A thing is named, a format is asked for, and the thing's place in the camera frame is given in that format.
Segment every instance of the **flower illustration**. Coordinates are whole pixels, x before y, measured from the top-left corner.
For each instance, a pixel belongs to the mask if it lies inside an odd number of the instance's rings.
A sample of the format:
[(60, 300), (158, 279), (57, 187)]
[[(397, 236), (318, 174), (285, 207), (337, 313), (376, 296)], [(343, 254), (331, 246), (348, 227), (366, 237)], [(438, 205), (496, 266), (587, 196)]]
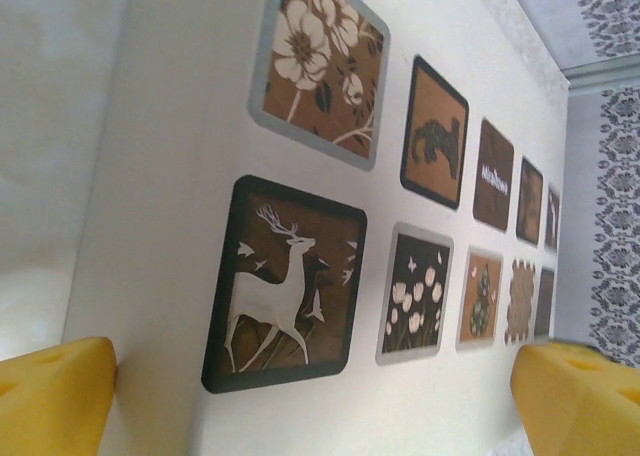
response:
[(331, 59), (322, 21), (300, 0), (292, 0), (286, 14), (278, 13), (273, 51), (282, 56), (273, 63), (278, 74), (305, 91), (324, 78)]
[(392, 294), (393, 294), (393, 302), (396, 304), (401, 304), (404, 301), (404, 295), (407, 291), (407, 285), (404, 283), (396, 283), (393, 285)]
[(429, 266), (427, 269), (427, 274), (424, 276), (424, 282), (427, 283), (427, 288), (433, 286), (433, 282), (436, 279), (436, 270)]
[(402, 300), (402, 310), (405, 313), (408, 313), (411, 309), (411, 303), (413, 303), (413, 297), (409, 293), (405, 294)]
[(413, 313), (409, 318), (409, 332), (416, 334), (418, 329), (420, 329), (420, 314)]
[(349, 56), (350, 48), (358, 44), (358, 12), (345, 0), (312, 0), (325, 18), (331, 41), (338, 51)]
[(342, 83), (342, 95), (347, 104), (351, 106), (360, 106), (362, 104), (362, 92), (364, 88), (362, 81), (357, 74), (351, 73), (344, 78)]
[(433, 299), (433, 302), (436, 304), (438, 304), (440, 302), (440, 299), (442, 299), (442, 285), (440, 283), (436, 283), (436, 285), (433, 287), (431, 299)]
[(416, 283), (413, 287), (413, 299), (415, 299), (416, 303), (422, 300), (422, 293), (424, 293), (424, 284)]

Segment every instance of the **black frame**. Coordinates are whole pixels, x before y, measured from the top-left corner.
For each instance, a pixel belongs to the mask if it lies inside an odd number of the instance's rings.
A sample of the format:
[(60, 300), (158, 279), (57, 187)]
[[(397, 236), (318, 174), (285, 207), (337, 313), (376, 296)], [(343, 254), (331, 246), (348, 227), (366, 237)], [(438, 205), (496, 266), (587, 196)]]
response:
[[(295, 202), (321, 213), (337, 215), (358, 222), (358, 247), (354, 261), (351, 295), (347, 307), (347, 322), (344, 333), (342, 358), (338, 361), (296, 366), (289, 368), (272, 368), (246, 373), (216, 374), (216, 365), (221, 352), (226, 354), (224, 341), (226, 337), (227, 318), (231, 304), (231, 292), (235, 278), (236, 253), (239, 234), (245, 223), (248, 197), (250, 194), (262, 194), (287, 202)], [(227, 221), (227, 230), (222, 250), (222, 259), (218, 272), (218, 284), (211, 313), (209, 335), (202, 366), (202, 385), (211, 393), (226, 393), (242, 389), (271, 386), (291, 381), (318, 378), (340, 373), (349, 359), (353, 320), (356, 309), (358, 286), (362, 269), (364, 243), (367, 231), (367, 215), (361, 209), (353, 208), (336, 201), (306, 193), (272, 181), (255, 176), (243, 176), (233, 187), (233, 196)]]
[[(449, 95), (460, 103), (465, 110), (464, 129), (462, 131), (462, 152), (460, 154), (460, 175), (458, 176), (458, 192), (456, 195), (456, 201), (445, 198), (441, 194), (436, 193), (430, 189), (424, 188), (419, 184), (409, 180), (405, 173), (407, 171), (407, 161), (409, 158), (409, 142), (411, 139), (411, 121), (413, 120), (413, 109), (415, 104), (415, 90), (418, 82), (418, 72), (424, 71), (431, 77), (442, 89), (444, 89)], [(413, 60), (413, 71), (411, 74), (411, 90), (409, 93), (409, 108), (407, 110), (407, 121), (405, 123), (404, 130), (404, 145), (402, 148), (402, 165), (400, 168), (400, 184), (408, 191), (424, 196), (437, 203), (440, 203), (448, 208), (457, 210), (460, 206), (460, 193), (462, 191), (462, 175), (464, 173), (465, 166), (465, 153), (467, 146), (467, 129), (469, 126), (469, 103), (466, 98), (462, 96), (456, 89), (451, 86), (440, 74), (427, 63), (420, 55), (416, 55)]]
[[(539, 209), (539, 218), (540, 221), (538, 222), (538, 234), (536, 235), (536, 239), (532, 240), (527, 238), (527, 236), (520, 231), (520, 208), (522, 205), (522, 176), (524, 175), (524, 170), (525, 167), (528, 167), (530, 170), (532, 170), (534, 173), (536, 173), (538, 176), (540, 176), (540, 181), (541, 181), (541, 189), (540, 189), (540, 209)], [(540, 231), (542, 230), (542, 199), (544, 197), (544, 177), (542, 176), (542, 173), (538, 170), (538, 168), (536, 168), (533, 163), (531, 163), (531, 161), (529, 161), (526, 157), (522, 157), (522, 165), (520, 167), (520, 186), (518, 187), (518, 212), (516, 213), (516, 237), (522, 241), (525, 241), (529, 244), (532, 244), (533, 246), (535, 246), (536, 248), (538, 247), (538, 244), (540, 243)]]

